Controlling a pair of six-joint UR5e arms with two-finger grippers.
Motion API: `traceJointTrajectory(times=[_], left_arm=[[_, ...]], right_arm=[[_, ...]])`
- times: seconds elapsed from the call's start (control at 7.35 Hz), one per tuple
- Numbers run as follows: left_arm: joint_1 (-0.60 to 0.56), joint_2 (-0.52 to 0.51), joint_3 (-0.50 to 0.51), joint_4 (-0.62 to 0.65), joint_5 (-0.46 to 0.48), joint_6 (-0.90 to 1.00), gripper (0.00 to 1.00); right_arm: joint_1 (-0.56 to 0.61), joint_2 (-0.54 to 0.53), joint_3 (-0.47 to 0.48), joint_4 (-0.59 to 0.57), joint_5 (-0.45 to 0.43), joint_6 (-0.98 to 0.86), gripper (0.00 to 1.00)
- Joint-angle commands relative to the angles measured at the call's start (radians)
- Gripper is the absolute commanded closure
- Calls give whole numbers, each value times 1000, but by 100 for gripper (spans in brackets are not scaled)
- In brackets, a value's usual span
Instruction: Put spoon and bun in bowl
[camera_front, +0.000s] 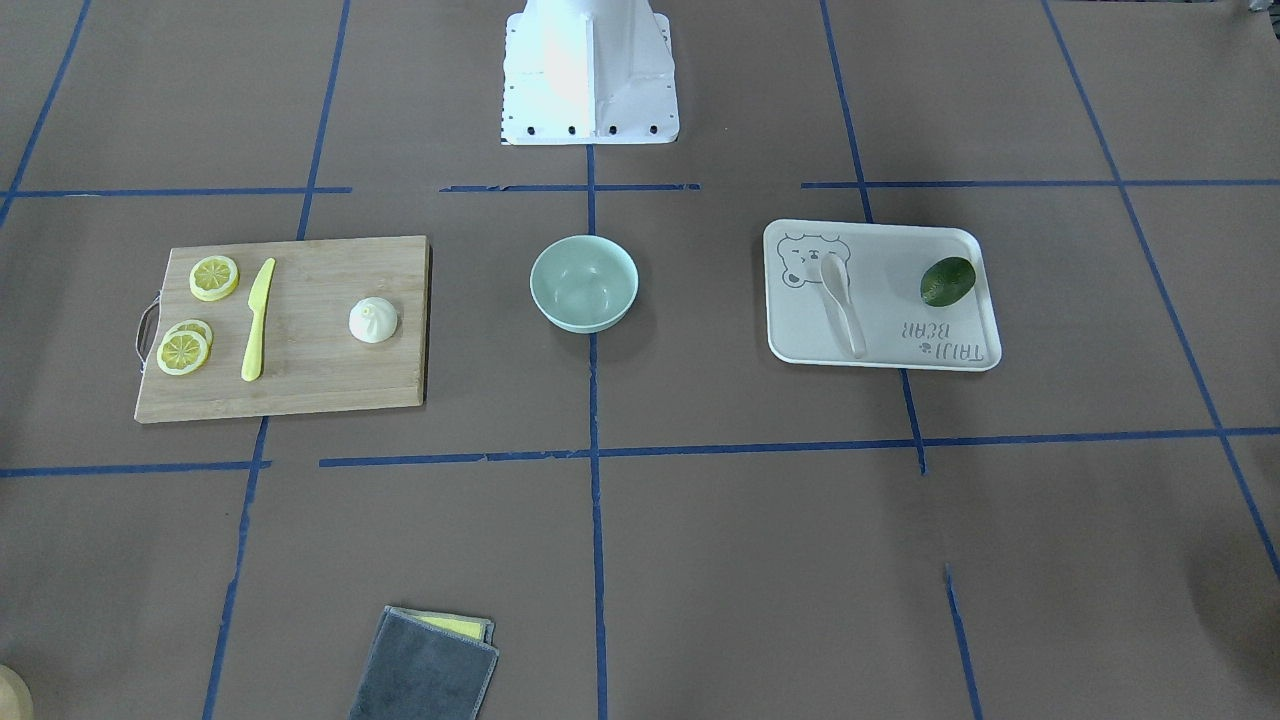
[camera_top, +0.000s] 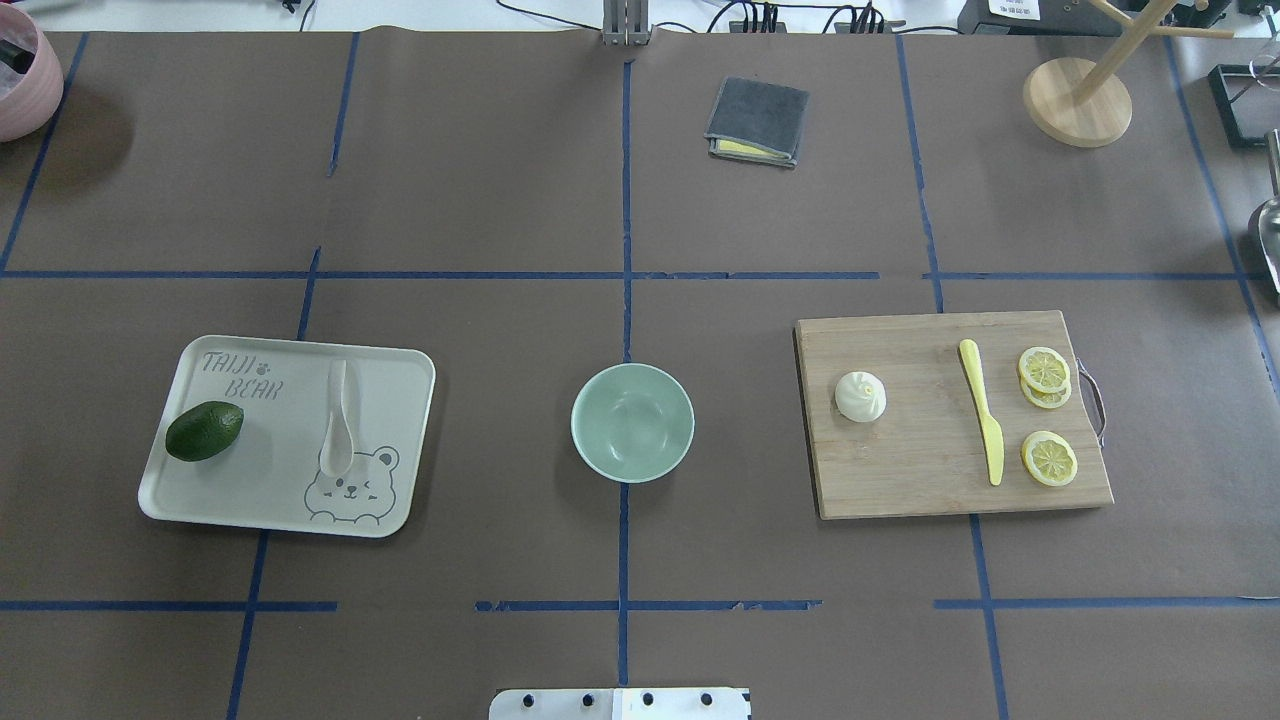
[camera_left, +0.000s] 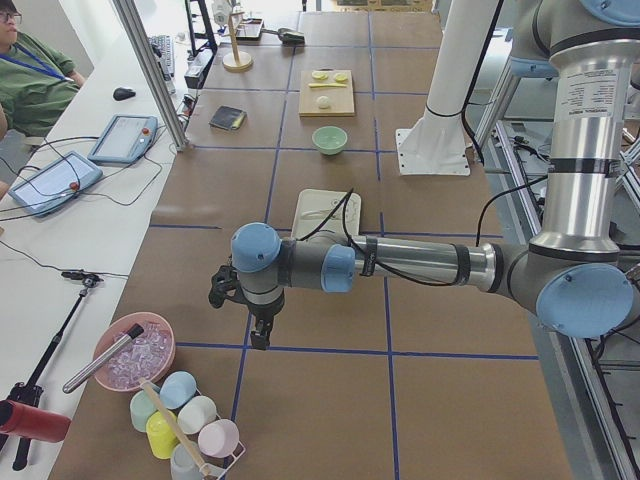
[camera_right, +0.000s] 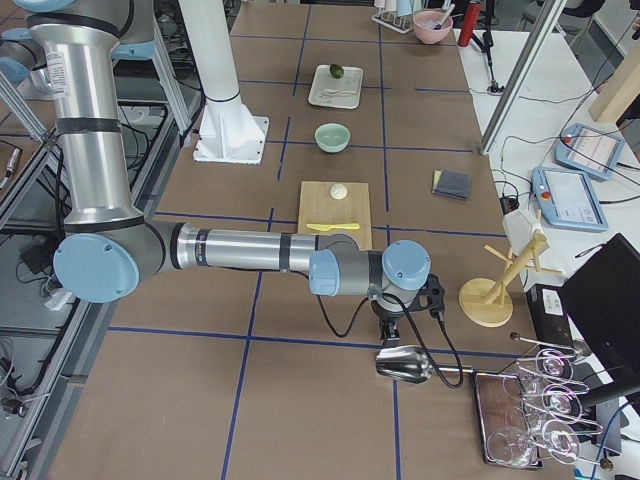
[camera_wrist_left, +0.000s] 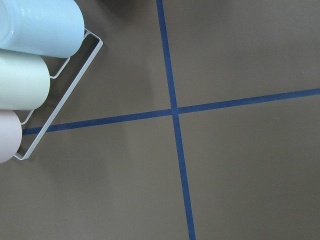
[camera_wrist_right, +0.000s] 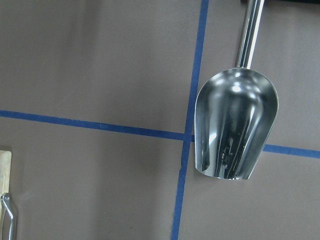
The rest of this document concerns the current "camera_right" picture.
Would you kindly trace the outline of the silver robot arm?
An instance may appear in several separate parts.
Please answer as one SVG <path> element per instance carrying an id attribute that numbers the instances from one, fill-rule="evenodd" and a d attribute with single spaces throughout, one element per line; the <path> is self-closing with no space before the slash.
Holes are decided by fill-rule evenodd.
<path id="1" fill-rule="evenodd" d="M 25 1 L 30 37 L 43 48 L 56 140 L 72 209 L 53 256 L 65 289 L 110 303 L 155 274 L 192 266 L 305 275 L 319 297 L 357 295 L 383 333 L 429 306 L 430 258 L 416 242 L 362 251 L 350 237 L 198 229 L 154 222 L 131 198 L 112 59 L 120 45 L 151 43 L 148 1 Z"/>

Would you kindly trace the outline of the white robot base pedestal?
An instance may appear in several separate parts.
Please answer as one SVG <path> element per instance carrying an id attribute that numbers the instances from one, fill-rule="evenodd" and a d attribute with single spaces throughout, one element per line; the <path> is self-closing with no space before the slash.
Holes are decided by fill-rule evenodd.
<path id="1" fill-rule="evenodd" d="M 244 104 L 221 1 L 179 3 L 205 96 L 194 159 L 257 165 L 269 127 Z"/>

